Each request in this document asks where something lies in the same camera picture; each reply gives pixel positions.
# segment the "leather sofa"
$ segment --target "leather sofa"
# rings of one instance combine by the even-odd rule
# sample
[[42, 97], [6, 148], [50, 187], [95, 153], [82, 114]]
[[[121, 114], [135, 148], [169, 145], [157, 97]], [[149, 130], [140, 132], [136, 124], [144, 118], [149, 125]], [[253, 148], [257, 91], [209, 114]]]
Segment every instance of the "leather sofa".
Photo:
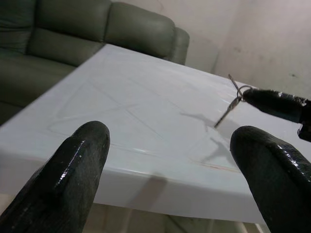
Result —
[[189, 35], [109, 0], [0, 0], [0, 124], [106, 43], [184, 64]]

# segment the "stain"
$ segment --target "stain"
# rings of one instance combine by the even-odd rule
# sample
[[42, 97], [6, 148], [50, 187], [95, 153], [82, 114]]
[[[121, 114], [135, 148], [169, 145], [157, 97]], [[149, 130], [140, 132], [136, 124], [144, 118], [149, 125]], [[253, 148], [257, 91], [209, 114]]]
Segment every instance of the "stain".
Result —
[[297, 75], [295, 75], [295, 74], [289, 74], [291, 77], [293, 77], [293, 78], [298, 78], [298, 76]]
[[163, 3], [161, 3], [160, 0], [156, 0], [156, 1], [159, 3], [159, 6], [160, 6], [160, 9], [159, 9], [159, 10], [160, 10], [160, 13], [163, 12], [163, 10], [164, 10], [164, 5], [163, 5]]
[[264, 59], [264, 56], [263, 55], [259, 55], [258, 58], [259, 58], [260, 61], [262, 61]]
[[193, 159], [190, 159], [190, 161], [192, 161], [194, 164], [197, 164], [197, 165], [200, 165], [200, 166], [205, 166], [205, 167], [208, 167], [208, 168], [211, 168], [211, 169], [241, 173], [239, 169], [234, 169], [234, 168], [225, 167], [225, 166], [217, 166], [217, 165], [214, 165], [214, 164], [202, 164], [202, 163], [200, 163], [198, 161], [195, 161]]
[[242, 52], [241, 48], [239, 47], [234, 47], [233, 50], [238, 53]]
[[270, 63], [270, 64], [275, 63], [275, 59], [274, 59], [273, 57], [271, 57], [271, 58], [269, 59], [269, 63]]

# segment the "sofa armrest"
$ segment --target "sofa armrest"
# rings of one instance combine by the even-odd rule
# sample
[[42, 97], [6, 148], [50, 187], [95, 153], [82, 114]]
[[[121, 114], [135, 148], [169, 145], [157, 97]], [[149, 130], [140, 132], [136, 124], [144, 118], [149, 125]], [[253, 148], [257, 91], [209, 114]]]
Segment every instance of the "sofa armrest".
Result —
[[174, 35], [175, 24], [165, 16], [122, 2], [110, 8], [107, 43], [164, 58], [172, 50]]
[[189, 41], [189, 34], [185, 30], [176, 28], [173, 47], [166, 60], [184, 65], [186, 62]]

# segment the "white table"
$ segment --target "white table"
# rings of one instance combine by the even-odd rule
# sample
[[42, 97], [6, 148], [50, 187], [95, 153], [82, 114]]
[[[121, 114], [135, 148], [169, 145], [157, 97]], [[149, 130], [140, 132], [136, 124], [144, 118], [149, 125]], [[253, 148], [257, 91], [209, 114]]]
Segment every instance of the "white table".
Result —
[[292, 143], [309, 160], [299, 125], [247, 103], [211, 126], [233, 100], [229, 80], [106, 45], [0, 128], [0, 193], [16, 194], [65, 138], [105, 123], [111, 148], [95, 202], [178, 216], [262, 223], [228, 150], [253, 125]]

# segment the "green sofa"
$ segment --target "green sofa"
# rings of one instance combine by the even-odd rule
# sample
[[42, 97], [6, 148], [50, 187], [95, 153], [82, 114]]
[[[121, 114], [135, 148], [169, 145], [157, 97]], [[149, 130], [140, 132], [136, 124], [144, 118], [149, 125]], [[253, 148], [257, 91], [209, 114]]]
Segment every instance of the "green sofa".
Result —
[[109, 0], [0, 0], [0, 124], [106, 43], [184, 64], [172, 20]]

